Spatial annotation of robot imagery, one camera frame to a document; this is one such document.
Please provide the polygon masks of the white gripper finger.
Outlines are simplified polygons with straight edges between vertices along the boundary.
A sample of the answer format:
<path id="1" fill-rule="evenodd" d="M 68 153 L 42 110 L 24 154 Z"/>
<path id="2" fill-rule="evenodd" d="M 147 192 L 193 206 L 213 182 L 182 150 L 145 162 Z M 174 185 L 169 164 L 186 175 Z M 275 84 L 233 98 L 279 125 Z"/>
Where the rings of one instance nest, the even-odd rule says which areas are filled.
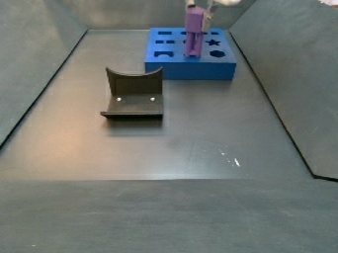
<path id="1" fill-rule="evenodd" d="M 195 6 L 194 0 L 185 0 L 185 6 L 186 8 Z"/>
<path id="2" fill-rule="evenodd" d="M 203 13 L 202 19 L 202 31 L 207 32 L 211 24 L 211 20 L 214 17 L 214 0 L 207 1 L 207 9 Z"/>

